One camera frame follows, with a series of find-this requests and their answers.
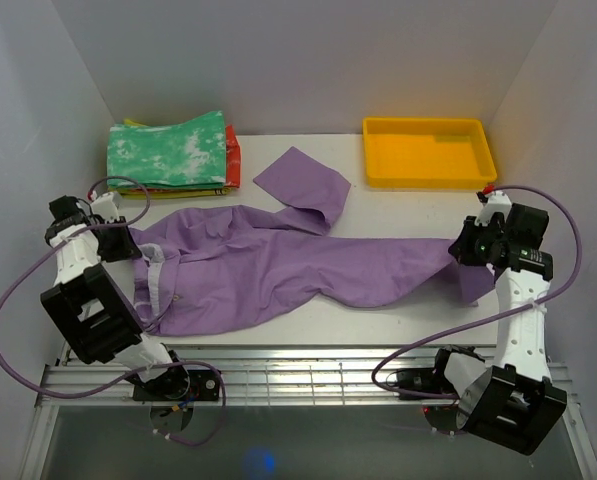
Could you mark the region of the purple trousers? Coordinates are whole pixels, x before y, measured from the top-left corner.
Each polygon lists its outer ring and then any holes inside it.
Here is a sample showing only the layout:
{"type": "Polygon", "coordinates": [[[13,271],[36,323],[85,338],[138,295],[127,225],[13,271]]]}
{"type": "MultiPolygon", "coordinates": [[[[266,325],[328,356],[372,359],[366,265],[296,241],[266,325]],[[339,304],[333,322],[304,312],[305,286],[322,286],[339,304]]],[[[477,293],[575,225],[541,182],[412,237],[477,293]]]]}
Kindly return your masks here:
{"type": "Polygon", "coordinates": [[[459,265],[440,238],[337,238],[350,183],[298,149],[256,177],[280,201],[269,212],[236,205],[178,210],[134,230],[134,307],[151,334],[244,330],[322,295],[354,308],[403,299],[437,274],[464,302],[492,291],[485,267],[459,265]]]}

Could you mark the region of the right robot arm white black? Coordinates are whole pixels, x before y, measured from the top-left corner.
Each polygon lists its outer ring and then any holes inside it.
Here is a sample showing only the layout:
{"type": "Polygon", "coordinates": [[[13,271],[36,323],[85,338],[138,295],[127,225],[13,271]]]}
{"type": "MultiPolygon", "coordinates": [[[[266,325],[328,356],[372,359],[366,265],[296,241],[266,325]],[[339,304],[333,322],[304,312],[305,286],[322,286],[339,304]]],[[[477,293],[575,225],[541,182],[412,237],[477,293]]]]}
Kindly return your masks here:
{"type": "Polygon", "coordinates": [[[504,317],[494,360],[444,347],[429,382],[442,397],[458,397],[458,429],[523,455],[531,455],[562,416],[565,391],[553,385],[545,353],[545,308],[553,258],[540,246],[546,211],[512,202],[496,192],[481,212],[465,219],[450,254],[464,266],[490,266],[504,317]]]}

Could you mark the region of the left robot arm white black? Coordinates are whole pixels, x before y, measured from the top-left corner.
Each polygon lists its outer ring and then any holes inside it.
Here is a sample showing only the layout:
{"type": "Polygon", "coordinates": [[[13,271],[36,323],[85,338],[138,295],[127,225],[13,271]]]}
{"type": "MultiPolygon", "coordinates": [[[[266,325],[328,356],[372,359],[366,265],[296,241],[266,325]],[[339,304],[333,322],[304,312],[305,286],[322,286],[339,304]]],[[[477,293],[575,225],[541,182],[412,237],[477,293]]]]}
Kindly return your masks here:
{"type": "Polygon", "coordinates": [[[127,381],[162,400],[191,393],[187,370],[175,353],[147,337],[138,314],[105,265],[138,259],[118,202],[106,193],[90,205],[74,196],[49,203],[53,222],[45,241],[56,250],[54,285],[41,304],[79,360],[113,360],[132,371],[127,381]]]}

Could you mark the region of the red folded trousers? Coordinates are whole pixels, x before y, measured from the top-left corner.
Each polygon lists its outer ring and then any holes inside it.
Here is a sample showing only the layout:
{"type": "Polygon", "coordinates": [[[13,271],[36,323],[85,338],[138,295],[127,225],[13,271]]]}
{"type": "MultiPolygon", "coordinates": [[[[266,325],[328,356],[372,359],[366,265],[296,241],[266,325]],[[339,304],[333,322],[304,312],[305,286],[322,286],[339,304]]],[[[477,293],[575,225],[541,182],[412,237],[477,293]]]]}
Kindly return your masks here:
{"type": "Polygon", "coordinates": [[[241,149],[234,128],[227,125],[226,134],[226,182],[228,188],[239,188],[241,185],[241,149]]]}

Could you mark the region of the yellow plastic tray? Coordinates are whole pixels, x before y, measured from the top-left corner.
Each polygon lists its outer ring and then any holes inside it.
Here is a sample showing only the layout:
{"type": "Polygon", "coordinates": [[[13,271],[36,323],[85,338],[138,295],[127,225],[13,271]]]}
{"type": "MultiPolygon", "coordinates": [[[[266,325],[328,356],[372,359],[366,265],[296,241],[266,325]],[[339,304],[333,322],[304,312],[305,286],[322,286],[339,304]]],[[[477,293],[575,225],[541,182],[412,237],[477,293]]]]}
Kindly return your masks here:
{"type": "Polygon", "coordinates": [[[478,119],[366,117],[362,136],[372,188],[479,190],[497,180],[478,119]]]}

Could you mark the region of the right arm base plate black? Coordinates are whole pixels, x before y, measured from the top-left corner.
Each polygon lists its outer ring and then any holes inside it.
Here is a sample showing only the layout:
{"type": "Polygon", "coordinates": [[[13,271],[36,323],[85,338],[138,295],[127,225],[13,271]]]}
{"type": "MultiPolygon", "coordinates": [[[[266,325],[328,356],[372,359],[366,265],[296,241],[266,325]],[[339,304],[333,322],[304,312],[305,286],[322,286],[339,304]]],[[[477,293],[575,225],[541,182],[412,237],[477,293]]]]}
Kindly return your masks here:
{"type": "Polygon", "coordinates": [[[409,368],[396,372],[395,386],[401,400],[456,398],[456,391],[451,383],[434,368],[409,368]]]}

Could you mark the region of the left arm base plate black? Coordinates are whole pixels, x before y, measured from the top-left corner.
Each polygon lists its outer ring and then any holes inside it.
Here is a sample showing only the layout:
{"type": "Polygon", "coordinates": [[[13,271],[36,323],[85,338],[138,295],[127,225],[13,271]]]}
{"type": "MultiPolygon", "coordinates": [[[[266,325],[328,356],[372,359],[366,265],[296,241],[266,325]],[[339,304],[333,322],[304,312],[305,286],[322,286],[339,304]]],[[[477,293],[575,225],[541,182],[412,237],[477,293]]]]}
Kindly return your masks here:
{"type": "Polygon", "coordinates": [[[169,398],[135,385],[131,399],[143,402],[169,401],[176,403],[183,400],[213,402],[219,399],[220,381],[214,372],[209,369],[188,369],[187,376],[189,377],[189,392],[186,396],[169,398]]]}

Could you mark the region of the aluminium rail frame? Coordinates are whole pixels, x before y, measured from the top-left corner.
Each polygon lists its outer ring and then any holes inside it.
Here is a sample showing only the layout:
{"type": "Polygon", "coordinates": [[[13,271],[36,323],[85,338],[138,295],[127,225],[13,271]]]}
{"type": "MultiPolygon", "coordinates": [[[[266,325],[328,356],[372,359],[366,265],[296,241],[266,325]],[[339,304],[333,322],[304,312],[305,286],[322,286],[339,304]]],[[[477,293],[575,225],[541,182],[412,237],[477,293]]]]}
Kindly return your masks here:
{"type": "MultiPolygon", "coordinates": [[[[226,386],[227,406],[382,406],[398,397],[379,389],[371,372],[392,349],[388,348],[254,348],[245,346],[170,345],[184,361],[203,361],[217,368],[226,386]]],[[[431,367],[437,346],[414,349],[388,363],[379,381],[395,382],[397,370],[431,367]]],[[[564,363],[549,365],[554,384],[579,403],[564,363]]],[[[41,385],[52,391],[78,393],[106,384],[125,373],[119,363],[86,365],[65,353],[57,366],[46,367],[41,385]]],[[[122,382],[82,399],[42,398],[43,404],[130,406],[132,385],[122,382]]]]}

